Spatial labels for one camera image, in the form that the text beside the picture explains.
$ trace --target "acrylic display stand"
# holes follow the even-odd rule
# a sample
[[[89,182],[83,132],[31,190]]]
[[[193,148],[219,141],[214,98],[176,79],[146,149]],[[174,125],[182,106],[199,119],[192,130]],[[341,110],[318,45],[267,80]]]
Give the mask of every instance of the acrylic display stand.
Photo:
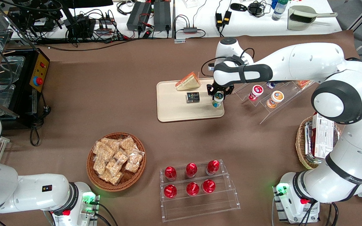
[[[207,163],[196,164],[198,172],[193,178],[185,176],[185,167],[175,167],[177,179],[169,181],[165,175],[165,169],[160,170],[160,200],[163,222],[202,216],[211,213],[220,213],[233,209],[240,209],[237,191],[230,179],[222,160],[220,169],[214,175],[207,175],[205,168]],[[202,190],[202,183],[207,180],[213,180],[216,184],[216,190],[212,193],[205,193]],[[196,196],[187,194],[186,186],[195,182],[200,186],[199,193]],[[177,188],[177,195],[170,199],[164,195],[164,188],[167,185],[174,185]]]
[[[278,112],[283,107],[287,106],[292,100],[294,100],[300,93],[306,90],[309,86],[311,86],[313,82],[308,83],[306,86],[299,86],[297,81],[287,82],[287,83],[277,83],[275,88],[271,89],[266,86],[266,83],[246,83],[240,88],[233,91],[243,102],[247,100],[251,102],[255,107],[262,107],[268,113],[267,116],[261,121],[262,124],[269,117],[273,116],[276,112]],[[252,91],[252,87],[254,85],[260,85],[263,87],[263,94],[260,95],[256,100],[252,101],[248,98],[250,92]],[[275,108],[270,108],[266,105],[266,101],[270,98],[274,91],[280,91],[284,95],[284,100],[277,104]]]

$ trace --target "small bottle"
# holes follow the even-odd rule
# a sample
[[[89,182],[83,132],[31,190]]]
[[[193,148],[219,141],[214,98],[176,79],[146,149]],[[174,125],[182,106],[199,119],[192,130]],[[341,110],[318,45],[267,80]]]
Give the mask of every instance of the small bottle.
[[[288,0],[279,0],[276,4],[275,11],[272,14],[273,20],[280,20],[282,14],[286,10]]]
[[[284,95],[282,92],[274,91],[269,100],[266,101],[266,105],[270,108],[275,108],[283,99]]]
[[[215,189],[216,189],[216,184],[214,183],[213,180],[207,179],[202,183],[202,190],[205,193],[212,193],[214,192]]]
[[[191,182],[187,185],[187,193],[190,196],[195,196],[199,193],[199,185],[195,182]]]
[[[277,83],[266,83],[266,86],[269,87],[269,89],[273,89],[276,87]]]
[[[213,175],[219,170],[219,168],[220,168],[220,162],[217,160],[212,160],[206,166],[206,174]]]
[[[252,87],[252,91],[250,92],[250,95],[248,96],[248,99],[250,100],[256,100],[260,95],[263,93],[262,86],[255,85]]]
[[[185,174],[189,177],[192,178],[195,176],[196,172],[198,172],[198,167],[196,166],[195,163],[189,163],[187,165],[187,167],[185,168]]]
[[[174,198],[177,195],[177,188],[174,185],[167,185],[164,188],[164,195],[169,199]]]
[[[164,171],[164,175],[170,181],[175,181],[177,179],[177,171],[172,166],[166,168],[166,170]]]
[[[214,98],[213,98],[213,107],[220,107],[222,105],[222,102],[224,100],[224,95],[218,91],[217,93],[214,94]]]

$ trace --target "white table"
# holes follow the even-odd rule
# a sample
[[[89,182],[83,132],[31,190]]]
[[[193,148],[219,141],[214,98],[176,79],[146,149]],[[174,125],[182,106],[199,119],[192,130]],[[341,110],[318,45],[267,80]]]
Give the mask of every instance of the white table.
[[[192,8],[186,8],[182,0],[175,0],[175,15],[184,14],[186,15],[192,26],[193,16],[197,9],[203,5],[205,0],[197,0],[198,6]],[[244,6],[248,6],[253,1],[242,3]],[[219,37],[220,34],[215,27],[214,14],[218,6],[219,0],[207,0],[206,4],[200,8],[198,14],[195,16],[195,27],[198,29],[205,30],[205,37]],[[223,0],[220,4],[218,13],[221,13],[224,17],[224,13],[230,0]],[[241,3],[239,0],[231,0],[231,3]],[[238,12],[230,10],[232,12],[230,23],[226,25],[223,35],[225,37],[236,37],[241,35],[249,36],[271,36],[271,35],[320,35],[330,34],[338,31],[342,31],[336,18],[319,18],[311,24],[307,30],[293,31],[287,30],[287,11],[290,6],[294,5],[306,5],[315,9],[317,13],[331,13],[332,9],[329,6],[327,0],[293,0],[288,3],[286,11],[283,13],[282,18],[279,21],[272,19],[273,9],[267,5],[265,14],[263,17],[256,18],[248,12]],[[176,28],[177,30],[185,27],[185,21],[183,19],[177,19]],[[186,37],[201,36],[201,33],[194,35],[186,35],[182,31],[177,33],[177,39]]]
[[[123,5],[121,6],[121,9],[125,12],[130,12],[132,10],[133,6],[131,7],[128,7],[126,5]],[[123,34],[123,35],[126,35],[128,37],[132,37],[132,35],[134,34],[134,32],[132,31],[129,31],[128,28],[127,28],[127,21],[128,21],[128,18],[129,18],[129,14],[128,15],[122,15],[120,14],[118,11],[117,11],[117,2],[115,2],[112,6],[103,6],[103,7],[96,7],[96,8],[77,8],[75,9],[75,12],[73,9],[69,9],[69,11],[71,12],[71,14],[74,16],[75,13],[76,15],[79,15],[80,12],[82,11],[83,13],[86,13],[92,9],[100,9],[102,12],[103,12],[103,15],[105,16],[105,13],[107,13],[108,10],[111,10],[112,13],[114,14],[114,19],[115,21],[117,22],[117,28],[118,30]],[[170,12],[171,12],[171,17],[173,17],[173,4],[170,3]],[[61,10],[61,13],[63,15],[63,17],[61,18],[61,24],[63,24],[62,21],[64,21],[66,19],[66,16],[65,14],[63,13],[63,11]],[[96,19],[99,19],[101,18],[101,16],[97,15],[97,14],[92,14],[90,15],[90,17],[92,18],[96,18]],[[149,18],[149,21],[148,21],[149,24],[153,25],[153,17],[150,17]],[[114,28],[114,26],[112,25],[108,25],[107,26],[108,28]],[[99,28],[99,23],[97,22],[95,24],[95,29],[98,29]],[[46,38],[49,38],[49,39],[64,39],[65,38],[65,34],[66,34],[66,27],[65,25],[62,25],[62,29],[59,29],[59,27],[56,27],[54,30],[50,31],[50,32],[47,32],[46,33]],[[135,37],[137,38],[138,37],[138,32],[135,32]],[[167,32],[166,31],[163,31],[163,32],[159,32],[159,31],[155,31],[154,32],[154,36],[153,37],[156,37],[156,38],[166,38],[167,37]],[[18,36],[17,33],[14,33],[12,35],[12,38],[11,40],[21,40],[21,38]]]

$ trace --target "black box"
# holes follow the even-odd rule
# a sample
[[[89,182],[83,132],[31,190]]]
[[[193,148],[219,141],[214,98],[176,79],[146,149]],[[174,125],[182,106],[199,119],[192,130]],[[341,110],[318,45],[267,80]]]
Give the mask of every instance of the black box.
[[[147,23],[151,12],[152,12],[151,3],[135,2],[134,8],[132,9],[132,12],[129,15],[129,19],[127,22],[128,30],[138,31],[139,27],[140,27],[141,32],[143,30],[145,30],[146,26],[141,21],[143,21],[144,23]],[[143,15],[140,17],[140,20],[139,20],[139,15],[141,15],[143,13],[146,13],[149,15]]]

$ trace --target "woven basket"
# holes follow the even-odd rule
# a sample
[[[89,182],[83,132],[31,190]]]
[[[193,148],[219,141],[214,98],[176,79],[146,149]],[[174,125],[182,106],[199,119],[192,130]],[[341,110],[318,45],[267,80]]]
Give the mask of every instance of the woven basket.
[[[296,151],[297,155],[299,156],[300,162],[307,168],[307,169],[314,169],[316,168],[317,164],[310,163],[306,157],[305,157],[305,124],[309,121],[312,121],[312,116],[306,118],[299,127],[299,130],[297,131],[297,138],[296,138]]]
[[[105,190],[105,191],[122,191],[124,189],[127,189],[128,187],[132,186],[142,175],[143,171],[145,170],[146,166],[146,152],[145,148],[143,147],[143,144],[137,137],[135,137],[132,134],[129,133],[111,133],[109,135],[106,135],[104,137],[109,139],[125,139],[126,137],[131,136],[136,145],[138,146],[138,149],[140,151],[143,151],[145,153],[144,157],[142,158],[142,162],[139,166],[139,169],[136,173],[129,172],[128,170],[125,170],[124,164],[121,168],[121,173],[123,173],[123,176],[121,180],[119,181],[118,185],[113,185],[110,182],[106,182],[99,178],[97,172],[93,170],[93,165],[95,162],[93,162],[93,159],[95,157],[95,154],[93,153],[93,148],[89,152],[89,156],[87,156],[87,163],[86,163],[86,170],[87,170],[87,176],[89,177],[90,181],[99,189]]]

